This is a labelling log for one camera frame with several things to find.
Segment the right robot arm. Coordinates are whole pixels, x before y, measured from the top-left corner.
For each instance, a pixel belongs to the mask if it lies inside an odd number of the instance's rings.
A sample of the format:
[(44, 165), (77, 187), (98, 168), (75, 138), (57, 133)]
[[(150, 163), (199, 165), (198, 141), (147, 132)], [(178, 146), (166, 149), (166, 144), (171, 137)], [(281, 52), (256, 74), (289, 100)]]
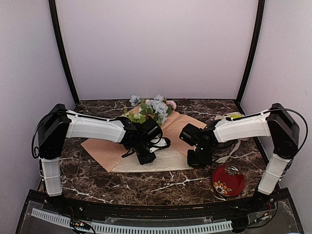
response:
[(290, 109), (274, 103), (271, 108), (260, 113), (217, 119), (205, 128), (189, 123), (179, 135), (181, 140), (194, 147), (187, 152), (187, 164), (193, 168), (212, 165), (212, 150), (221, 143), (242, 138), (270, 137), (274, 145), (273, 155), (258, 185), (258, 193), (249, 200), (249, 208), (258, 212), (267, 205), (267, 195), (273, 192), (288, 165), (301, 149), (300, 129), (290, 113)]

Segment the beige wrapping paper sheet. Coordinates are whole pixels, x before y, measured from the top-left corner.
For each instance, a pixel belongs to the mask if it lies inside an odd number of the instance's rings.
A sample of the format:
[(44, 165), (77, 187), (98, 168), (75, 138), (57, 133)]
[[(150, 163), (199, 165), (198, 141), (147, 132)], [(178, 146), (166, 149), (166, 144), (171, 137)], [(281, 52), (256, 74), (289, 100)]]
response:
[(179, 138), (182, 129), (188, 124), (204, 128), (206, 123), (188, 115), (174, 111), (161, 126), (163, 135), (170, 139), (169, 148), (156, 150), (156, 159), (141, 165), (136, 154), (122, 158), (127, 152), (123, 145), (100, 139), (88, 139), (81, 146), (95, 161), (109, 173), (142, 173), (191, 170), (187, 164), (187, 151), (190, 145)]

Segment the pink fake rose stem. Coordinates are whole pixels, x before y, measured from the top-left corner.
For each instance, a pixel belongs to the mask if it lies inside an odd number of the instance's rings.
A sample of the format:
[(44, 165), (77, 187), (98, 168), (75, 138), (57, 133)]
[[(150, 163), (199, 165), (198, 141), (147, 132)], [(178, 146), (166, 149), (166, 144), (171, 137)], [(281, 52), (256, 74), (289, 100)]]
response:
[(176, 103), (173, 100), (166, 100), (166, 105), (168, 106), (167, 114), (171, 115), (176, 110)]

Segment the blue fake flower stem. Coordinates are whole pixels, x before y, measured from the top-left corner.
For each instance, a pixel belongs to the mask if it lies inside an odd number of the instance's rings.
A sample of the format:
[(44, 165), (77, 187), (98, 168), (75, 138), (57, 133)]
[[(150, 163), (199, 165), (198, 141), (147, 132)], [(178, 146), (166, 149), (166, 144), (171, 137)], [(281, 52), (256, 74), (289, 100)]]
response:
[[(132, 95), (129, 102), (131, 104), (132, 107), (136, 107), (138, 105), (140, 105), (140, 100), (143, 99), (141, 98), (140, 96), (138, 95)], [(156, 123), (158, 125), (162, 125), (164, 124), (167, 119), (168, 119), (168, 114), (167, 114), (167, 109), (168, 109), (168, 106), (166, 105), (166, 100), (167, 98), (165, 98), (164, 96), (162, 95), (156, 95), (153, 100), (156, 101), (156, 105), (154, 106), (154, 109), (156, 111)]]

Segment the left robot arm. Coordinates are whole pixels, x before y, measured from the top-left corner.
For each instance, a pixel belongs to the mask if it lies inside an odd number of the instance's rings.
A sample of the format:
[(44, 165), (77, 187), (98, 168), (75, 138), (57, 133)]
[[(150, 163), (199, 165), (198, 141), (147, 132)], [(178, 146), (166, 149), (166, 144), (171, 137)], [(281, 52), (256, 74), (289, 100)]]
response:
[(126, 117), (106, 119), (67, 110), (57, 104), (35, 128), (31, 142), (33, 158), (40, 159), (40, 175), (50, 197), (50, 205), (63, 213), (69, 202), (63, 198), (60, 172), (60, 156), (67, 138), (90, 138), (119, 143), (135, 153), (141, 165), (155, 160), (155, 151), (170, 144), (163, 138), (161, 127), (152, 118), (143, 123), (133, 123)]

